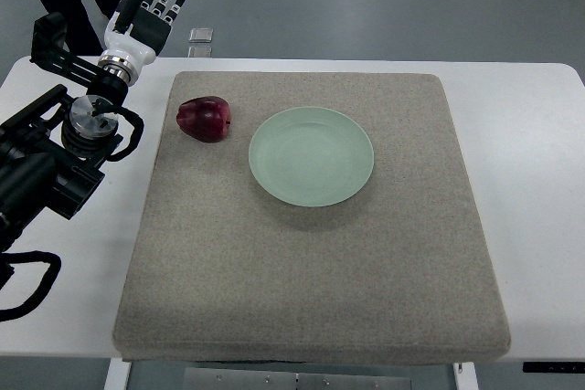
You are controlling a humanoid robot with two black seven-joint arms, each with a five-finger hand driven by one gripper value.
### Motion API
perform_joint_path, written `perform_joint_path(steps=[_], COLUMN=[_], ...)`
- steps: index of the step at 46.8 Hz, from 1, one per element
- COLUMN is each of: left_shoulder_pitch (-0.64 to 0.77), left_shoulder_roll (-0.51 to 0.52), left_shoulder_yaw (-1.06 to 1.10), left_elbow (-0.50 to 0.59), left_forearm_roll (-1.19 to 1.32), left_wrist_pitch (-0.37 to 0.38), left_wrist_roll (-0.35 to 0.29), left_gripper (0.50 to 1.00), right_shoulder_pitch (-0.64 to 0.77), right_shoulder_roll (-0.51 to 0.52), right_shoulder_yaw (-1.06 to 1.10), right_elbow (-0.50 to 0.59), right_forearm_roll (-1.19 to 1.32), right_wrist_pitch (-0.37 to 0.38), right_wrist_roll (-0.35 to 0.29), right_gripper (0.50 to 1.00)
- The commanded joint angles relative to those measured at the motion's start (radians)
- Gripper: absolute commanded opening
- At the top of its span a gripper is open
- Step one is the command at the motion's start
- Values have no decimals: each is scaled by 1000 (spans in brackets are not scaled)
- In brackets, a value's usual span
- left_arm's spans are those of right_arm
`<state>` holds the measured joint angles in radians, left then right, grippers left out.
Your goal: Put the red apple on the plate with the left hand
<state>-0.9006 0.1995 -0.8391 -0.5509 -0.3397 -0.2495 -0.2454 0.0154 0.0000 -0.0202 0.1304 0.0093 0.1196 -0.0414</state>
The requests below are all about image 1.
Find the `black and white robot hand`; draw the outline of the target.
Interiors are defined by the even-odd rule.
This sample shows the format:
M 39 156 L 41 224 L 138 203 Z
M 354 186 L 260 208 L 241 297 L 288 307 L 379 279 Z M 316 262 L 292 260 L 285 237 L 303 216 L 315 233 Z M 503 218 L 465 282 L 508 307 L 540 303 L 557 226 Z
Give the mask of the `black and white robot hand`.
M 106 52 L 118 58 L 145 56 L 151 63 L 164 48 L 186 0 L 122 0 L 106 27 Z

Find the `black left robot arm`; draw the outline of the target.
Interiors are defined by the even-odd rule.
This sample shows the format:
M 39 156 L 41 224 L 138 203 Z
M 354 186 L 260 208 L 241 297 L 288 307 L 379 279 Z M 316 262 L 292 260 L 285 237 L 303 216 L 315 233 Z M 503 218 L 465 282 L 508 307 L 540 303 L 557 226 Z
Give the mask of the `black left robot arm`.
M 1 249 L 7 251 L 45 208 L 74 217 L 104 178 L 101 166 L 138 146 L 140 116 L 123 106 L 135 75 L 121 64 L 92 65 L 64 48 L 65 17 L 34 24 L 31 60 L 85 87 L 73 98 L 58 84 L 1 125 Z

